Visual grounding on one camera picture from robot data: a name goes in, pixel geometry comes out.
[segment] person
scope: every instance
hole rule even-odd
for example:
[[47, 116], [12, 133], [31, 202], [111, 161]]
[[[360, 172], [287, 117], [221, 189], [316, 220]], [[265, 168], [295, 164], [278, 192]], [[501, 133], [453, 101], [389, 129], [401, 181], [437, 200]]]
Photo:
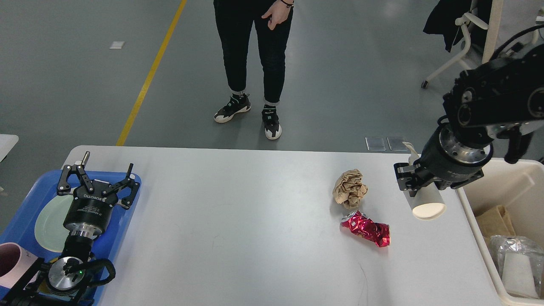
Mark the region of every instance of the person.
[[293, 19], [294, 0], [214, 0], [215, 23], [223, 49], [230, 101], [214, 115], [218, 123], [251, 109], [245, 92], [248, 45], [255, 24], [264, 77], [264, 134], [278, 139], [282, 129], [276, 106], [285, 82], [285, 49]]

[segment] wrist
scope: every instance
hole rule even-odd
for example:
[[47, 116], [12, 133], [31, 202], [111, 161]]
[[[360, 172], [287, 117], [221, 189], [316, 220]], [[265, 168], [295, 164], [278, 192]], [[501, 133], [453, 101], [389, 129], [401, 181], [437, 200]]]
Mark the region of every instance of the wrist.
[[287, 6], [288, 9], [295, 6], [295, 0], [279, 0]]

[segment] white paper cup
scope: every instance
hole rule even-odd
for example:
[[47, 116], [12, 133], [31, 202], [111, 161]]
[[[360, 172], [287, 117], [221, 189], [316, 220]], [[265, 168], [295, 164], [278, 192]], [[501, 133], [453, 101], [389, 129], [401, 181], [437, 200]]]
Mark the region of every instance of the white paper cup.
[[17, 243], [0, 244], [0, 286], [11, 289], [37, 258]]
[[533, 280], [529, 257], [507, 252], [504, 255], [503, 284], [508, 294], [516, 297], [539, 298]]
[[434, 183], [418, 190], [413, 198], [408, 195], [408, 191], [405, 195], [412, 214], [420, 220], [436, 219], [446, 211], [444, 200]]

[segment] pink cup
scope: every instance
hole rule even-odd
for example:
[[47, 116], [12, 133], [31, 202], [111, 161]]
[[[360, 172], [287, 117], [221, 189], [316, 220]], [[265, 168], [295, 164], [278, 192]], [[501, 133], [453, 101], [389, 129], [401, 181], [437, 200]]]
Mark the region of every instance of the pink cup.
[[0, 244], [0, 286], [11, 289], [37, 258], [15, 242]]

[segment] plastic bag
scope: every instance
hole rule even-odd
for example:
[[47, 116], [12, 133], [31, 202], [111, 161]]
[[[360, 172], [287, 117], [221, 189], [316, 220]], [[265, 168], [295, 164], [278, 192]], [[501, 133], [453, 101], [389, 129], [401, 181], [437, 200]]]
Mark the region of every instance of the plastic bag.
[[540, 297], [544, 250], [538, 244], [527, 237], [495, 235], [491, 236], [490, 252], [510, 295]]

